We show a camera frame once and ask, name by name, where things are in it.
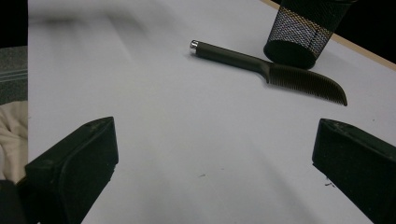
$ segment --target white surface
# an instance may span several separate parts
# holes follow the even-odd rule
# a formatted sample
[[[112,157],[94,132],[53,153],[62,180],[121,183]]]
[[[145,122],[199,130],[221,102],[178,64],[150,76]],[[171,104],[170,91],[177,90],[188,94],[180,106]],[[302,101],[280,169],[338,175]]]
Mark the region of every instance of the white surface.
[[[330,42],[313,71],[348,107],[192,57],[193,39],[265,59],[259,0],[29,2],[30,160],[113,116],[120,163],[84,224],[371,223],[312,165],[320,118],[396,145],[396,74]]]

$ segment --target black object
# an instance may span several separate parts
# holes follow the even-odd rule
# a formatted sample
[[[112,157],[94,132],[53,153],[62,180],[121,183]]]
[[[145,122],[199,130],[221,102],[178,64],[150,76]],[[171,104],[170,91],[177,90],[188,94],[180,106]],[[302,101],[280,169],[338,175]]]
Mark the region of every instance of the black object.
[[[0,1],[0,49],[27,46],[27,0]]]
[[[272,1],[279,5],[282,2]],[[392,3],[392,0],[380,4],[373,4],[371,0],[355,2],[334,33],[396,63],[396,7],[384,7],[392,6]]]
[[[20,196],[14,183],[9,180],[0,180],[0,223],[26,224],[22,214]]]
[[[257,72],[265,78],[267,83],[347,105],[347,97],[342,87],[320,74],[296,67],[269,63],[259,58],[196,40],[191,42],[190,48],[199,57]]]
[[[264,47],[274,63],[311,68],[356,0],[282,0]]]
[[[321,119],[312,160],[375,224],[396,223],[396,147],[352,125]]]
[[[18,183],[29,224],[79,224],[119,161],[113,118],[91,121],[25,166]]]

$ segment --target black comb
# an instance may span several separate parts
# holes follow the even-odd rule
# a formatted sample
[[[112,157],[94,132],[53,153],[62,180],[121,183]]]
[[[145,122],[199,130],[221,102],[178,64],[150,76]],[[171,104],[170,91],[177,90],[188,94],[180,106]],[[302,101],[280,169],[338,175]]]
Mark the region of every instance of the black comb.
[[[343,88],[323,75],[301,68],[269,63],[259,58],[196,40],[191,41],[190,48],[201,58],[257,72],[269,84],[302,91],[337,104],[347,105],[347,97]]]

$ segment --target mesh pencil holder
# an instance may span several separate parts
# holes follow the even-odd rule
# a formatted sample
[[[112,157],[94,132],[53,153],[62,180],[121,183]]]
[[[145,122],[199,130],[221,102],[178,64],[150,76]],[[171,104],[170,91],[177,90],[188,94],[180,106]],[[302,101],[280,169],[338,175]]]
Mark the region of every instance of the mesh pencil holder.
[[[274,63],[311,68],[357,0],[282,0],[264,47]]]

